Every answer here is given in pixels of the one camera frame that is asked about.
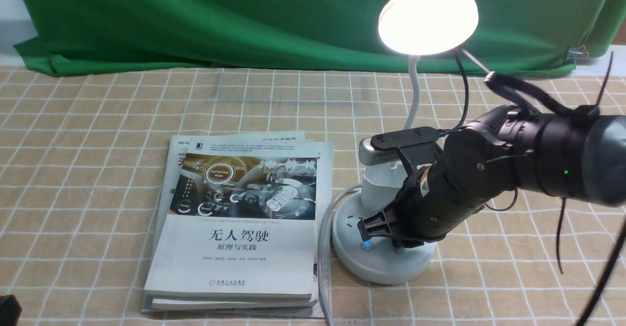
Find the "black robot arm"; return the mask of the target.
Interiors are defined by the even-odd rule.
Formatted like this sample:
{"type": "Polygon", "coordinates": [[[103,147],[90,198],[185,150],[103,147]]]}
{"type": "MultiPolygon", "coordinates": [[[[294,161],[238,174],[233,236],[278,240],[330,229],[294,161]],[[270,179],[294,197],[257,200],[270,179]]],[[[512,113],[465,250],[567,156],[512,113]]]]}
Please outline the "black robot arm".
{"type": "Polygon", "coordinates": [[[373,136],[407,179],[391,203],[358,222],[361,239],[415,247],[444,237],[502,192],[523,189],[608,207],[625,203],[625,117],[490,110],[450,132],[420,127],[373,136]]]}

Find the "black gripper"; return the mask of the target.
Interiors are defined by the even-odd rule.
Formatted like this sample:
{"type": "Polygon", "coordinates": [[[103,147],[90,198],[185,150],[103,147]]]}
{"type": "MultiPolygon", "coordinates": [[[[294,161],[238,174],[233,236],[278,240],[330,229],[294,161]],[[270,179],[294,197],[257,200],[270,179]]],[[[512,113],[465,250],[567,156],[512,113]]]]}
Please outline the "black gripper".
{"type": "Polygon", "coordinates": [[[386,147],[395,150],[407,179],[386,209],[358,220],[361,241],[437,242],[501,193],[516,191],[510,147],[496,127],[463,126],[443,147],[441,136],[430,127],[387,134],[386,147]]]}

